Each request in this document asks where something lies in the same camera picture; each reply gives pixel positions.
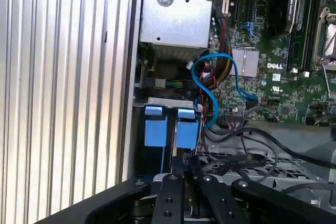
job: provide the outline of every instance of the green circuit board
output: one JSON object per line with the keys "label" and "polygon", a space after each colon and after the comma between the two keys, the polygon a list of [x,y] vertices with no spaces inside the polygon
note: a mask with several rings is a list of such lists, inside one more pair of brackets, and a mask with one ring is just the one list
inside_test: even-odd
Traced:
{"label": "green circuit board", "polygon": [[[269,0],[254,0],[253,18],[254,34],[252,40],[242,29],[244,18],[232,24],[231,35],[234,48],[252,48],[259,51],[258,73],[256,78],[239,78],[240,86],[247,92],[255,94],[259,103],[279,115],[281,123],[297,123],[307,125],[332,126],[336,123],[336,101],[329,98],[327,81],[323,71],[311,71],[309,77],[302,72],[292,73],[287,70],[290,50],[290,36],[283,39],[271,40],[266,32]],[[310,11],[309,4],[302,3],[302,28],[296,34],[297,40],[305,34],[306,23]],[[336,13],[335,0],[321,0],[320,9],[329,7]],[[245,11],[241,5],[239,12]],[[294,59],[292,66],[301,59]],[[328,85],[332,92],[336,92],[336,72],[329,72]],[[231,76],[220,85],[221,95],[214,90],[219,98],[221,115],[241,116],[246,111],[246,102],[236,91],[235,77]],[[271,121],[269,113],[258,112],[250,117],[251,120]]]}

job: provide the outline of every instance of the chip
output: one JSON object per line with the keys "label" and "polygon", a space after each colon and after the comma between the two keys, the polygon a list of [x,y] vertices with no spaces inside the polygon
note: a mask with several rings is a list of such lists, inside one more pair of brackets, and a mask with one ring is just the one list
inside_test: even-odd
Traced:
{"label": "chip", "polygon": [[289,107],[282,107],[281,114],[287,115],[289,113]]}

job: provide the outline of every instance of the metal grille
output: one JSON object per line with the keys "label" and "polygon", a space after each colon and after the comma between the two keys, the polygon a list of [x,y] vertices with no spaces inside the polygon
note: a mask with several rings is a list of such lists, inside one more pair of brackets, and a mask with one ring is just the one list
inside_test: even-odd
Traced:
{"label": "metal grille", "polygon": [[129,6],[0,0],[1,223],[35,222],[118,180]]}
{"label": "metal grille", "polygon": [[160,60],[179,60],[188,62],[201,55],[205,48],[187,48],[187,47],[172,47],[162,45],[152,45],[155,51],[155,56]]}
{"label": "metal grille", "polygon": [[[232,154],[215,154],[216,156],[232,156]],[[203,153],[203,157],[200,158],[204,162],[211,160],[208,154]],[[267,157],[266,166],[260,168],[243,168],[247,175],[249,176],[264,176],[274,164],[273,157]],[[301,166],[303,163],[300,159],[295,158],[278,158],[278,164],[276,169],[272,172],[270,177],[274,178],[294,178],[294,179],[314,179],[312,175],[307,173],[305,169]]]}

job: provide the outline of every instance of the sticker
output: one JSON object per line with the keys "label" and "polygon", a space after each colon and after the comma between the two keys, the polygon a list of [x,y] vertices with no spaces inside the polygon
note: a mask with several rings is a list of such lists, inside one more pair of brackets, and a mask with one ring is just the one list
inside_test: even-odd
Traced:
{"label": "sticker", "polygon": [[281,81],[281,75],[278,73],[274,73],[272,77],[272,81]]}

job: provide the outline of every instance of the mounting hole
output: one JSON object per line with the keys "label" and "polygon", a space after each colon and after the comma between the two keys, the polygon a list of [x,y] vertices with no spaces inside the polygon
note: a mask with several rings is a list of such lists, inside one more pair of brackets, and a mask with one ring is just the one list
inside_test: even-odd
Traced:
{"label": "mounting hole", "polygon": [[166,212],[163,213],[163,216],[164,216],[164,217],[172,217],[173,214],[172,214],[172,212],[170,212],[170,211],[166,211]]}
{"label": "mounting hole", "polygon": [[233,219],[235,217],[235,215],[233,214],[233,212],[228,212],[227,213],[227,216],[230,218],[230,219]]}

